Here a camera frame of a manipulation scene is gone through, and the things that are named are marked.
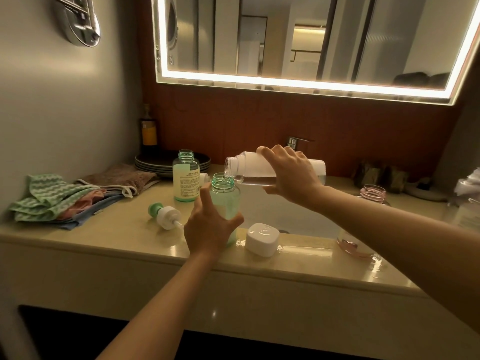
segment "person's right arm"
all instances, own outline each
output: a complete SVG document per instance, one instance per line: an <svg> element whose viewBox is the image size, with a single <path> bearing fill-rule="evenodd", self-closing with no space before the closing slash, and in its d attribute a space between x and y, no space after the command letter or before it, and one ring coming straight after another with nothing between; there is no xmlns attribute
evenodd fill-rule
<svg viewBox="0 0 480 360"><path fill-rule="evenodd" d="M480 333L480 235L323 186L301 152L260 147L276 172L269 194L332 220Z"/></svg>

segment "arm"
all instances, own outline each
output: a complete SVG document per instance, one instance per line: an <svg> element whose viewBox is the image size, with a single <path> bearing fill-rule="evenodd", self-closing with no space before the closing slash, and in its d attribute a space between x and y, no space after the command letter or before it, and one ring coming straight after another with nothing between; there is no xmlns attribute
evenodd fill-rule
<svg viewBox="0 0 480 360"><path fill-rule="evenodd" d="M241 223L240 213L231 220L220 217L210 198L210 187L202 187L184 229L190 257L97 360L173 359L203 281Z"/></svg>
<svg viewBox="0 0 480 360"><path fill-rule="evenodd" d="M472 315L480 302L480 235L325 187L302 152L279 145L259 152L277 174L267 193L331 219L480 333Z"/></svg>

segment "stack of plates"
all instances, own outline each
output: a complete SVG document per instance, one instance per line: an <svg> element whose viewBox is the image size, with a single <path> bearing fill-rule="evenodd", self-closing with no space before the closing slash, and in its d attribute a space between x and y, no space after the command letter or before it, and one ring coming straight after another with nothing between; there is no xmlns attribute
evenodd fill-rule
<svg viewBox="0 0 480 360"><path fill-rule="evenodd" d="M200 162L200 172L207 172L210 167L210 158L199 152L194 152L195 159ZM178 158L179 152L176 150L163 150L157 156L137 155L135 157L135 167L145 172L156 173L159 177L173 177L172 163Z"/></svg>

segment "green striped cloth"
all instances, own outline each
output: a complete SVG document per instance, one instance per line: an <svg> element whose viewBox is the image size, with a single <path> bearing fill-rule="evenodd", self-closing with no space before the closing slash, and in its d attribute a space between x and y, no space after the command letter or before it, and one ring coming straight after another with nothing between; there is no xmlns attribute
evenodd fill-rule
<svg viewBox="0 0 480 360"><path fill-rule="evenodd" d="M94 185L71 184L57 174L29 175L30 197L13 203L15 221L51 221L87 193L100 189Z"/></svg>

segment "countertop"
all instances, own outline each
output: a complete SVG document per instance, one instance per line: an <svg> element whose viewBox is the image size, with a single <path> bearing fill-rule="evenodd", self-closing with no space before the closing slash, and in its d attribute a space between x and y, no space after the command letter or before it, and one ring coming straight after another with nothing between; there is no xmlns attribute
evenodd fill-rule
<svg viewBox="0 0 480 360"><path fill-rule="evenodd" d="M348 178L327 177L327 185L358 193ZM396 208L441 219L445 203L417 199L406 194L388 194ZM183 231L166 231L147 212L151 203L176 207L186 223L193 203L177 202L172 182L162 181L138 197L123 199L93 216L83 226L66 231L39 223L0 225L0 241L57 250L181 265L189 251ZM281 278L331 286L426 296L410 279L385 259L362 260L343 252L336 240L280 234L279 249L271 258L262 258L245 250L246 229L237 230L237 243L227 248L215 267L217 271Z"/></svg>

